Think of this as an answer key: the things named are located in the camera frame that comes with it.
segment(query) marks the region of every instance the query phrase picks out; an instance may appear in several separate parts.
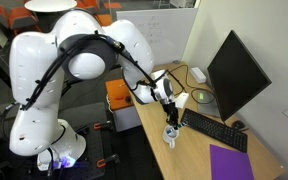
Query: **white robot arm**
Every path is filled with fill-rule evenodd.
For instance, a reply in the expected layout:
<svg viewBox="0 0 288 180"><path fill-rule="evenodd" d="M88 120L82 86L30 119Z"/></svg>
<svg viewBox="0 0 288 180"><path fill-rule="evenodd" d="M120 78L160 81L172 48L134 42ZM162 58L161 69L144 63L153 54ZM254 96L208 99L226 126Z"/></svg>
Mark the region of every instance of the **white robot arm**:
<svg viewBox="0 0 288 180"><path fill-rule="evenodd" d="M148 76L154 60L149 44L132 23L121 20L101 27L82 10L65 13L50 33L18 35L11 46L10 76L13 96L21 107L11 130L11 151L38 154L40 170L49 169L51 160L54 168L72 167L86 143L65 120L58 120L64 73L90 80L117 63L137 101L160 101L168 123L176 127L175 98L165 71ZM149 83L140 81L144 77Z"/></svg>

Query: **gray wall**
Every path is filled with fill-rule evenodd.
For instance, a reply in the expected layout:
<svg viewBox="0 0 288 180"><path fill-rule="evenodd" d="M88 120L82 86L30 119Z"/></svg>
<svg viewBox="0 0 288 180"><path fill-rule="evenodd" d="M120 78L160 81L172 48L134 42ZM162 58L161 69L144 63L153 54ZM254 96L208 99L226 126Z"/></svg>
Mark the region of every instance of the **gray wall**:
<svg viewBox="0 0 288 180"><path fill-rule="evenodd" d="M231 29L272 80L237 115L286 168L280 179L288 179L288 1L202 0L183 60L206 73Z"/></svg>

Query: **purple folder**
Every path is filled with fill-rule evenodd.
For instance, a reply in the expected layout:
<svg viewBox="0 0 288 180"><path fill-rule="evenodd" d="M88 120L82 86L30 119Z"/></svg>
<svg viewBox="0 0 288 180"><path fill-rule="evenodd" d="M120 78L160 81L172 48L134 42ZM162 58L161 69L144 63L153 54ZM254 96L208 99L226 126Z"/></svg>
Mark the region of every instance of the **purple folder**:
<svg viewBox="0 0 288 180"><path fill-rule="evenodd" d="M212 180L254 180L246 153L210 145Z"/></svg>

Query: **keyboard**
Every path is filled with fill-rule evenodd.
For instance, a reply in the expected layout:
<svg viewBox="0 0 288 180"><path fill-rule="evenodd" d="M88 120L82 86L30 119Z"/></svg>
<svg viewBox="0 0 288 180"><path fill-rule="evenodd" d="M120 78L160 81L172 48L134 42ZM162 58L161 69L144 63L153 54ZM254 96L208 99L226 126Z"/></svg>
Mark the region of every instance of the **keyboard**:
<svg viewBox="0 0 288 180"><path fill-rule="evenodd" d="M241 152L247 152L247 134L185 108L181 123Z"/></svg>

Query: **computer monitor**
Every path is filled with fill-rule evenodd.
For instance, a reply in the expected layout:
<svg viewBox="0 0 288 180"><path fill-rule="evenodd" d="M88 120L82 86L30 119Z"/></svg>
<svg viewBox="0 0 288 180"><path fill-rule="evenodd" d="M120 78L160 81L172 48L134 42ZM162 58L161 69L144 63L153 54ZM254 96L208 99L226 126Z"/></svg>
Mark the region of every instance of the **computer monitor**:
<svg viewBox="0 0 288 180"><path fill-rule="evenodd" d="M270 79L233 30L207 70L223 121L271 84Z"/></svg>

